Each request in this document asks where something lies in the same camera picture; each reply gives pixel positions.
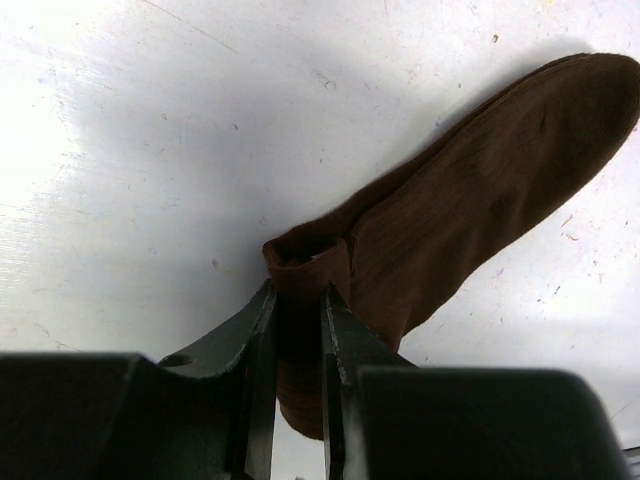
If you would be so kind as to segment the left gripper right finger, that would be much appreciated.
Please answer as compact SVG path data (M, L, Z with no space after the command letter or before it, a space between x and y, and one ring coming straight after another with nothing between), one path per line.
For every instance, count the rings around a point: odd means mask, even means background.
M334 287L320 303L330 479L626 479L604 408L577 375L421 368L392 351Z

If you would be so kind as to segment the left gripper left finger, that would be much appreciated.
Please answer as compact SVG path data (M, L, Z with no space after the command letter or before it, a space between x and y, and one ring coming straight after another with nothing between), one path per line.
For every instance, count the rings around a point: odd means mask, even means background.
M271 282L153 362L139 353L1 356L5 479L267 479L275 417Z

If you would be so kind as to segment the brown striped-cuff sock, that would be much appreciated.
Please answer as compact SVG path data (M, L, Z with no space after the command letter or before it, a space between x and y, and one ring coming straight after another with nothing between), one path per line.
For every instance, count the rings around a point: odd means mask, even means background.
M289 425L323 436L327 287L397 349L480 265L596 176L638 119L636 60L564 57L489 98L338 208L267 241L279 296L277 397Z

